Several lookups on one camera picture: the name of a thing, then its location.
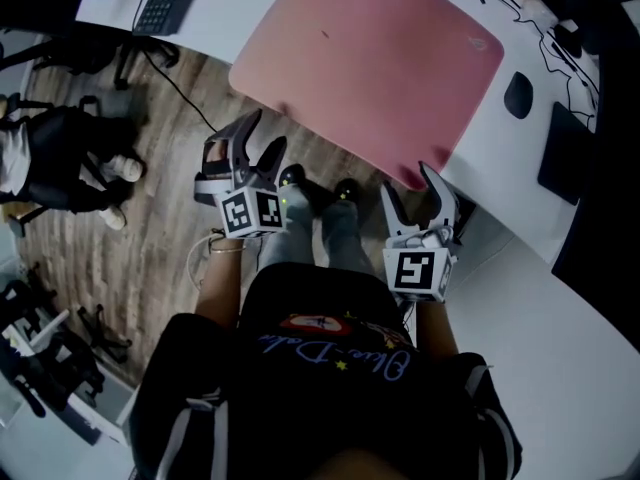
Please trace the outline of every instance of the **light blue jeans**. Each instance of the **light blue jeans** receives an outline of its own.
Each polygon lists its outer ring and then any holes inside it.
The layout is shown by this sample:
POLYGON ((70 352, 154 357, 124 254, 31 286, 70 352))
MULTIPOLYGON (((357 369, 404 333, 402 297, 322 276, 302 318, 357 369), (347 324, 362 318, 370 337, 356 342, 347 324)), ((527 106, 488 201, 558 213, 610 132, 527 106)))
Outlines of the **light blue jeans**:
MULTIPOLYGON (((281 187, 287 228, 270 235, 260 259, 260 269, 275 263, 314 265, 311 235, 313 210, 297 185, 281 187)), ((322 213, 322 241, 329 256, 329 268, 375 275, 371 260, 360 243, 358 209, 351 201, 337 201, 322 213)))

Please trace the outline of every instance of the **white cube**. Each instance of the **white cube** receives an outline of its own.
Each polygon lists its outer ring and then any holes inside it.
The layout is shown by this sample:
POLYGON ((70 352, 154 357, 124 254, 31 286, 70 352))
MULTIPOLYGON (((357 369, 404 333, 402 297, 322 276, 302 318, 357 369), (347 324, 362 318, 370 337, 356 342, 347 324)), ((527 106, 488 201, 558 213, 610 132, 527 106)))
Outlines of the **white cube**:
POLYGON ((244 187, 217 197, 228 238, 254 238, 285 228, 277 192, 244 187))
POLYGON ((444 302, 455 260, 449 249, 383 249, 389 290, 407 300, 444 302))

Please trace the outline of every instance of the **forearm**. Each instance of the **forearm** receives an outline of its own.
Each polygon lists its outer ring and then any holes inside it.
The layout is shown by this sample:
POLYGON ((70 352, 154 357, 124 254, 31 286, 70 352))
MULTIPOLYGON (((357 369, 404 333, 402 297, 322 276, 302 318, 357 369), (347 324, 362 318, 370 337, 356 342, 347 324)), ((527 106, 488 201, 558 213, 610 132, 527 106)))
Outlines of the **forearm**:
POLYGON ((447 317, 447 308, 439 302, 416 304, 418 349, 434 363, 458 354, 458 346, 447 317))
MULTIPOLYGON (((217 250, 242 249, 242 240, 223 239, 213 244, 217 250)), ((233 331, 240 313, 240 273, 242 252, 211 253, 200 288, 196 315, 213 320, 233 331)))

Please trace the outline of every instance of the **keyboard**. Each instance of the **keyboard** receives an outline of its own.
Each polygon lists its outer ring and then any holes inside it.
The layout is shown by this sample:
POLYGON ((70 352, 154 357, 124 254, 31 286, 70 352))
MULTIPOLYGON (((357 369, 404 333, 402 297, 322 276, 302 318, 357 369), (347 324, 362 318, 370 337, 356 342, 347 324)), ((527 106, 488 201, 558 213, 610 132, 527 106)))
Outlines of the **keyboard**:
POLYGON ((133 34, 137 36, 169 36, 180 29, 193 0, 147 0, 133 34))

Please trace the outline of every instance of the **white shirt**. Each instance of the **white shirt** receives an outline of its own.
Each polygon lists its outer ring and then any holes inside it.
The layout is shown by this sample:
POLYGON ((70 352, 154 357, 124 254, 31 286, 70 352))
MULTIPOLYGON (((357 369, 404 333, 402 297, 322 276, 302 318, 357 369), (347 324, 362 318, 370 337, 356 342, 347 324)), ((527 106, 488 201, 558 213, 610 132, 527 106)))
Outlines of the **white shirt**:
POLYGON ((27 140, 27 125, 17 130, 0 130, 0 192, 17 194, 27 181, 31 165, 31 151, 27 140))

